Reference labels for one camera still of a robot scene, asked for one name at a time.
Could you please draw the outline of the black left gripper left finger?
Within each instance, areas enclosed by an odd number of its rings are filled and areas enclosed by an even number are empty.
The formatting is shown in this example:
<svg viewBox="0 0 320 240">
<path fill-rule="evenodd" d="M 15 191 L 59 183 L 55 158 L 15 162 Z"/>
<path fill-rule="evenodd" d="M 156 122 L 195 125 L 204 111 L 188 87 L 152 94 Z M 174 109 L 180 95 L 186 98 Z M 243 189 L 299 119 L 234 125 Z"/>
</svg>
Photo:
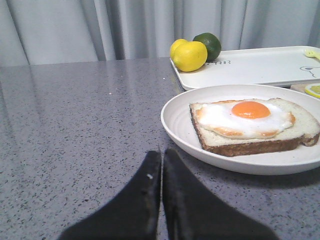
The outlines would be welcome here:
<svg viewBox="0 0 320 240">
<path fill-rule="evenodd" d="M 149 151 L 127 185 L 104 207 L 67 228 L 61 240 L 155 240 L 161 153 Z"/>
</svg>

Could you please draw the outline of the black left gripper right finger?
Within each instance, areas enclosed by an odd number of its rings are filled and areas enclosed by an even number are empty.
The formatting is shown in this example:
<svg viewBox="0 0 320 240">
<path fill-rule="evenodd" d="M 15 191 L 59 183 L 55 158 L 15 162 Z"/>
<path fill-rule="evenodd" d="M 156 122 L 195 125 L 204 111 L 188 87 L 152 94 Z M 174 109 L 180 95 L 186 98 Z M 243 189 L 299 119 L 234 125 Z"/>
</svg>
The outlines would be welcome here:
<svg viewBox="0 0 320 240">
<path fill-rule="evenodd" d="M 208 190 L 171 148 L 163 159 L 162 201 L 171 240 L 276 240 L 267 226 Z"/>
</svg>

